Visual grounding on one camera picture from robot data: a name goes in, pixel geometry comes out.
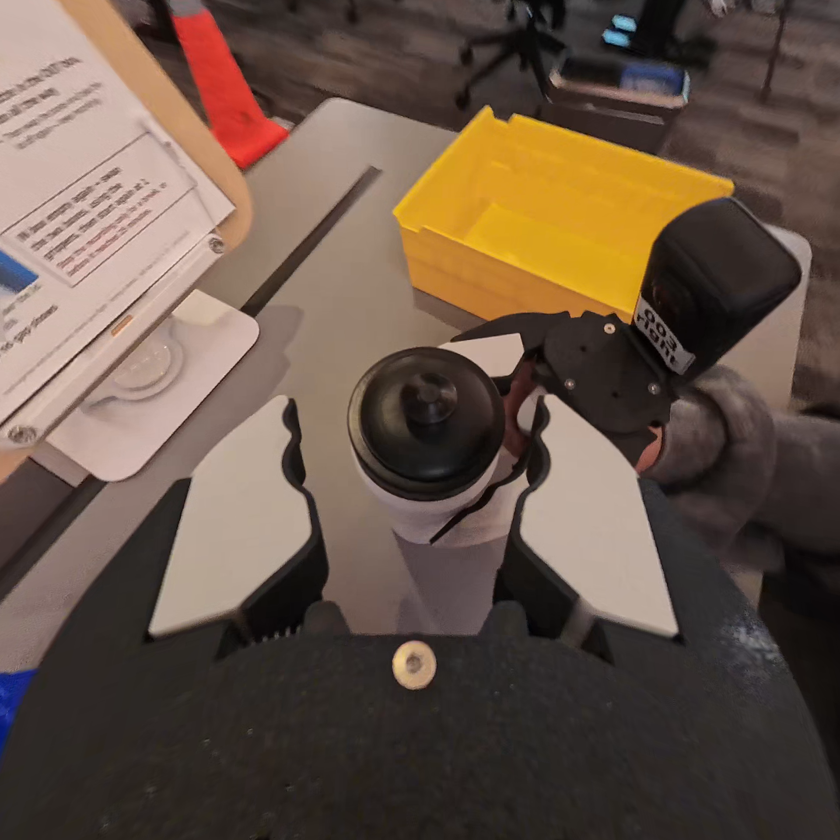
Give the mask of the black office chair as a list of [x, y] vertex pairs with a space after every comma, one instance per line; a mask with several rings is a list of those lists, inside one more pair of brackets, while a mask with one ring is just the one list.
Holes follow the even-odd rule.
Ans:
[[551, 101], [550, 74], [543, 55], [559, 56], [567, 45], [553, 33], [565, 26], [567, 3], [565, 1], [511, 1], [507, 3], [507, 21], [512, 24], [517, 17], [518, 6], [524, 9], [523, 24], [465, 40], [458, 58], [462, 66], [472, 65], [475, 49], [498, 46], [499, 51], [485, 65], [467, 78], [455, 94], [455, 106], [459, 111], [467, 110], [476, 85], [497, 72], [502, 65], [516, 59], [520, 71], [530, 71], [537, 82], [542, 102]]

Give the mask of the grey floor tray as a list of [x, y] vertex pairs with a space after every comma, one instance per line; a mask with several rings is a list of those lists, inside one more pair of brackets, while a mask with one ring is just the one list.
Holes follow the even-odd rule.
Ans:
[[690, 96], [684, 68], [659, 61], [563, 52], [539, 118], [563, 129], [659, 154]]

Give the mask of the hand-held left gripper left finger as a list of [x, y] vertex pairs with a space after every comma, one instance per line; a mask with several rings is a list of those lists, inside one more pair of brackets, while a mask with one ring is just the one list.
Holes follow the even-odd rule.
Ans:
[[279, 395], [194, 468], [152, 638], [219, 622], [256, 642], [289, 636], [321, 601], [329, 561], [301, 439], [296, 402]]

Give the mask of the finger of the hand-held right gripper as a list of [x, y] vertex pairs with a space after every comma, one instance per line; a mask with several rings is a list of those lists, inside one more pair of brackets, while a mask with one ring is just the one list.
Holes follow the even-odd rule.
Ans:
[[440, 344], [439, 350], [458, 354], [477, 365], [494, 381], [511, 382], [525, 354], [519, 333]]
[[447, 521], [429, 543], [436, 548], [465, 549], [506, 538], [525, 488], [525, 459], [500, 459], [478, 498]]

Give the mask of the person's right hand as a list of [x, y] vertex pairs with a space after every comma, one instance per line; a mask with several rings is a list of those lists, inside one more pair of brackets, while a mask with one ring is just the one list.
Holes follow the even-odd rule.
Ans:
[[530, 441], [530, 433], [523, 433], [520, 429], [518, 415], [536, 386], [532, 378], [533, 367], [532, 360], [522, 361], [511, 381], [508, 393], [503, 397], [506, 415], [503, 445], [516, 459], [527, 450]]

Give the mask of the wooden clipboard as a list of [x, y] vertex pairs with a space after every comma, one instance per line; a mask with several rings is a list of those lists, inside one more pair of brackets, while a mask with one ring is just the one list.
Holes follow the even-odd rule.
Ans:
[[85, 369], [71, 362], [58, 373], [57, 384], [48, 383], [29, 400], [29, 403], [59, 401], [58, 405], [38, 407], [40, 415], [47, 413], [46, 420], [36, 424], [19, 422], [19, 415], [33, 412], [27, 403], [4, 422], [2, 483], [31, 458], [41, 442], [79, 407], [83, 397], [103, 383], [162, 325], [211, 266], [244, 243], [254, 217], [253, 202], [242, 172], [110, 2], [61, 1], [59, 5], [143, 104], [161, 134], [215, 183], [234, 205], [234, 210], [206, 238], [206, 244], [195, 247], [171, 269], [172, 279], [165, 274], [108, 325], [103, 338], [93, 341], [98, 352], [96, 360]]

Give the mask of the black bottle lid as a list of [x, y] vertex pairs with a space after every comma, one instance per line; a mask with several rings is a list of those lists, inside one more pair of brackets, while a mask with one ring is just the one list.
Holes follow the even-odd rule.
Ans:
[[346, 417], [362, 477], [415, 502], [443, 501], [486, 483], [506, 426], [490, 376], [465, 356], [435, 347], [376, 362], [354, 387]]

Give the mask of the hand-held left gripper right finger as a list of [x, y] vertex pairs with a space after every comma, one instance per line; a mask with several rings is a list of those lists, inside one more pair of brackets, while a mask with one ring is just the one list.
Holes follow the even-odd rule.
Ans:
[[676, 639], [635, 468], [556, 395], [539, 397], [531, 445], [497, 576], [530, 634], [580, 647], [606, 622]]

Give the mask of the instruction sheet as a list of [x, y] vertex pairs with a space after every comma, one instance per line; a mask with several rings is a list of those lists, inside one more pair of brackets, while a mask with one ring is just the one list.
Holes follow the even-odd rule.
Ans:
[[57, 2], [1, 36], [4, 421], [235, 205]]

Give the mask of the yellow plastic bin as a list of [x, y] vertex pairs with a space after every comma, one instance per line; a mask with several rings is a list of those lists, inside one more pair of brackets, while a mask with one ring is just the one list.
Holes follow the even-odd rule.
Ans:
[[653, 243], [726, 178], [484, 107], [394, 208], [410, 281], [492, 320], [632, 321]]

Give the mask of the white plastic bottle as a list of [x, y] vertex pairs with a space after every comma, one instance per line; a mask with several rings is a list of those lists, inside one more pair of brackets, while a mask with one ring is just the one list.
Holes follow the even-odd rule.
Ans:
[[514, 458], [505, 448], [501, 448], [490, 467], [476, 482], [452, 497], [437, 500], [410, 500], [399, 497], [376, 485], [359, 465], [355, 468], [365, 488], [385, 511], [394, 533], [409, 543], [431, 545], [429, 542], [434, 534], [459, 511], [467, 508], [487, 487], [500, 459]]

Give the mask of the orange traffic cone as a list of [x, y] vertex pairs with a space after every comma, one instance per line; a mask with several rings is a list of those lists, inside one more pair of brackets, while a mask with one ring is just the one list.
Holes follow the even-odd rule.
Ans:
[[257, 102], [214, 16], [201, 1], [167, 1], [178, 42], [216, 141], [240, 170], [289, 136]]

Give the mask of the blue plastic bin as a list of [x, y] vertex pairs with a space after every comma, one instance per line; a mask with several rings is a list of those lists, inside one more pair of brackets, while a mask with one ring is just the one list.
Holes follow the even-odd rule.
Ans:
[[37, 673], [37, 668], [1, 673], [1, 754], [5, 751], [9, 732], [14, 725], [18, 710]]

